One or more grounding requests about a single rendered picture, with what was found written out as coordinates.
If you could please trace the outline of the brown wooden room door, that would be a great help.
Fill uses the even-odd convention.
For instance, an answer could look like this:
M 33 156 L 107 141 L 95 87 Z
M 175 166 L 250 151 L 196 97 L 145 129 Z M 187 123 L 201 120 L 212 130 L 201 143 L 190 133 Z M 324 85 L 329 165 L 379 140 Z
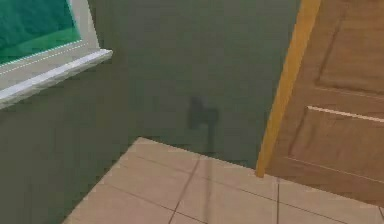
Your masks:
M 255 173 L 384 207 L 384 0 L 301 0 Z

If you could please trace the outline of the white framed window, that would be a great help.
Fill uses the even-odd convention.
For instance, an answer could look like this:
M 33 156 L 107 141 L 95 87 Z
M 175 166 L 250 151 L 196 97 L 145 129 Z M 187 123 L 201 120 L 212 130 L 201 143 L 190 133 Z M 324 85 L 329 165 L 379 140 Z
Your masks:
M 0 110 L 111 58 L 89 0 L 0 0 Z

